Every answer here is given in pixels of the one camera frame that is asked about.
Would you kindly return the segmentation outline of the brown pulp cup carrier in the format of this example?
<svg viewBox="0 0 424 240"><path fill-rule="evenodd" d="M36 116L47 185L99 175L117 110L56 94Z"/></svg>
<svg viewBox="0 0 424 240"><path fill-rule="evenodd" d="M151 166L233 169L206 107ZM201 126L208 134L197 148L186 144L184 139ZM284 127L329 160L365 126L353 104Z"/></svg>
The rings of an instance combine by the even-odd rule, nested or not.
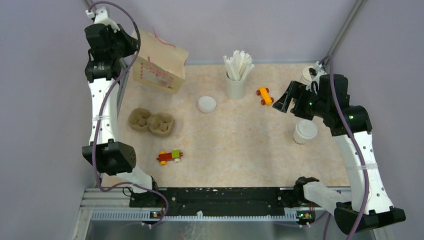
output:
<svg viewBox="0 0 424 240"><path fill-rule="evenodd" d="M171 114L152 113L145 108L135 108L127 121L129 127L140 133L150 132L157 137L169 137L175 127L175 119Z"/></svg>

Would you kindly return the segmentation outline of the paper cakes gift bag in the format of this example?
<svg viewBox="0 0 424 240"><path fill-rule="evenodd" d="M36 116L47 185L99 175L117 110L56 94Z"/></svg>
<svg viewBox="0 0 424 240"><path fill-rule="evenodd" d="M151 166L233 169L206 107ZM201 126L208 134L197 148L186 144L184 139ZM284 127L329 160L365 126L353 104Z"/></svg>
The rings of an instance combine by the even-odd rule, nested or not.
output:
<svg viewBox="0 0 424 240"><path fill-rule="evenodd" d="M140 29L141 48L131 67L132 79L175 94L185 82L185 65L189 52Z"/></svg>

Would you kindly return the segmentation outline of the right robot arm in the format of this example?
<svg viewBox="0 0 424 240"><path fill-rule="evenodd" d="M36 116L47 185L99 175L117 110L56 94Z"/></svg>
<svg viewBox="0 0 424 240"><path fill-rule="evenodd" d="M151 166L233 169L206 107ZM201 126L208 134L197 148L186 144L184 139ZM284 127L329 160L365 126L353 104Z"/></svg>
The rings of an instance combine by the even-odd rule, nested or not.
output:
<svg viewBox="0 0 424 240"><path fill-rule="evenodd" d="M299 206L313 202L325 209L351 239L355 233L403 222L406 214L394 206L384 188L374 155L369 114L363 106L350 104L348 84L341 74L321 75L316 90L292 81L273 108L304 120L319 117L329 128L344 160L351 197L316 178L300 177L293 200Z"/></svg>

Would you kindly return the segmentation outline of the white plastic cup lid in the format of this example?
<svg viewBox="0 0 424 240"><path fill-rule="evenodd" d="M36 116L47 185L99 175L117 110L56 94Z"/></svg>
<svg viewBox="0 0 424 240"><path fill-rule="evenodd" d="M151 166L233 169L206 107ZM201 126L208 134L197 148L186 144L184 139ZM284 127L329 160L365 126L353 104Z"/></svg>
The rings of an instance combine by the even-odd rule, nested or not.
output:
<svg viewBox="0 0 424 240"><path fill-rule="evenodd" d="M295 126L295 132L304 139L313 139L318 133L318 128L311 120L300 120Z"/></svg>

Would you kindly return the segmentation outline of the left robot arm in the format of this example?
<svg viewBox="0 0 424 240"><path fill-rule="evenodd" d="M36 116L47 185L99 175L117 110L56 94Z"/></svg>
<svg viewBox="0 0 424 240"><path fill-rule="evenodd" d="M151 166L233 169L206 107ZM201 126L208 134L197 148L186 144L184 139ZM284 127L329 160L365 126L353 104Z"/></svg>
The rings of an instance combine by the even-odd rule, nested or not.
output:
<svg viewBox="0 0 424 240"><path fill-rule="evenodd" d="M120 177L123 181L114 188L129 185L142 193L141 200L147 206L154 207L161 194L154 189L153 178L136 166L135 150L120 141L118 128L119 82L129 70L122 69L120 61L137 53L141 40L103 23L89 25L84 32L90 46L85 75L91 94L92 128L82 155L92 165L98 185L101 173Z"/></svg>

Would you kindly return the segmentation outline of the white paper cup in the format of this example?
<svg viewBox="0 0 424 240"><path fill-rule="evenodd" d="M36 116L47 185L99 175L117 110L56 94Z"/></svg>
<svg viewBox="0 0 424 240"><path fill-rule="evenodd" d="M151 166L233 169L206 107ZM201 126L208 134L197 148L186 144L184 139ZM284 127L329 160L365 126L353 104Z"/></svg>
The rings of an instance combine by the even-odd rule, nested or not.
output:
<svg viewBox="0 0 424 240"><path fill-rule="evenodd" d="M298 145L304 145L312 140L317 134L315 128L299 128L294 130L292 140Z"/></svg>

